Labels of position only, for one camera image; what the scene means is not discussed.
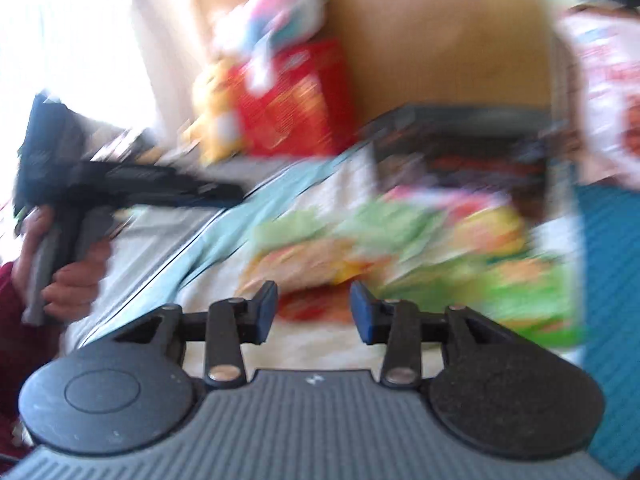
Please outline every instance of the red sleeve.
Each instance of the red sleeve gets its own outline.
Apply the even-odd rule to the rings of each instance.
[[[22,324],[24,305],[11,281],[13,264],[0,267],[0,416],[18,414],[24,381],[58,352],[60,329]]]

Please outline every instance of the gray ribbed base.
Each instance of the gray ribbed base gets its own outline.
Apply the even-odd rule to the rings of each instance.
[[[261,370],[163,442],[118,458],[37,449],[6,480],[612,480],[580,452],[512,462],[460,444],[418,394],[368,370]]]

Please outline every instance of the snack bag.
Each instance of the snack bag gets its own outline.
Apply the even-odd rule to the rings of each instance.
[[[558,22],[569,155],[582,184],[640,189],[640,18],[579,6]]]
[[[379,298],[413,301],[424,312],[443,312],[450,304],[480,309],[483,272],[481,259],[471,254],[450,254],[441,261],[425,262],[367,285]]]
[[[347,263],[349,243],[332,238],[302,242],[255,258],[241,279],[237,295],[250,298],[266,281],[278,284],[285,296],[296,290],[336,285],[353,277],[358,269]]]
[[[332,234],[352,240],[360,254],[405,261],[424,251],[443,220],[438,211],[379,199],[357,208],[332,229]]]
[[[525,256],[488,266],[483,313],[546,346],[580,341],[566,264]]]
[[[353,323],[349,291],[353,280],[298,290],[280,298],[278,316],[288,321]]]
[[[509,256],[526,246],[524,223],[510,206],[482,209],[453,227],[454,247],[486,256]]]
[[[331,156],[358,141],[348,67],[337,40],[291,46],[274,55],[263,95],[248,88],[255,72],[231,71],[242,136],[252,156]]]
[[[270,222],[257,225],[251,233],[251,244],[255,254],[288,247],[306,240],[323,236],[326,223],[315,211],[291,211]]]

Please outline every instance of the human hand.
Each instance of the human hand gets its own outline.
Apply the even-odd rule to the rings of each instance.
[[[26,220],[20,258],[14,263],[12,282],[23,301],[31,275],[31,266],[38,247],[53,224],[54,213],[49,207],[34,211]],[[81,262],[62,267],[53,281],[42,291],[48,303],[44,310],[62,322],[73,322],[88,316],[91,304],[98,297],[98,284],[107,272],[111,246],[107,239],[93,244]]]

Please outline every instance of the plastic bag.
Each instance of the plastic bag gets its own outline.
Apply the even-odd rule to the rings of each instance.
[[[350,244],[321,238],[271,251],[249,264],[241,279],[238,296],[250,298],[266,281],[278,284],[285,296],[296,290],[338,284],[352,277],[346,255]]]
[[[554,222],[529,230],[501,193],[403,187],[387,197],[441,209],[447,218],[420,259],[373,275],[377,297],[413,301],[428,312],[466,304],[539,344],[579,341],[570,261],[545,245],[549,235],[562,237]]]
[[[247,90],[265,95],[277,82],[273,56],[304,43],[324,24],[324,0],[249,0],[216,23],[216,48],[248,59]]]
[[[291,211],[269,222],[257,225],[250,235],[254,254],[292,246],[324,234],[326,222],[313,210]]]
[[[407,260],[424,251],[444,217],[402,202],[377,200],[363,204],[334,229],[368,254],[393,254]]]
[[[580,182],[640,189],[640,18],[580,6],[557,29],[570,54],[560,75],[569,76],[570,155]]]

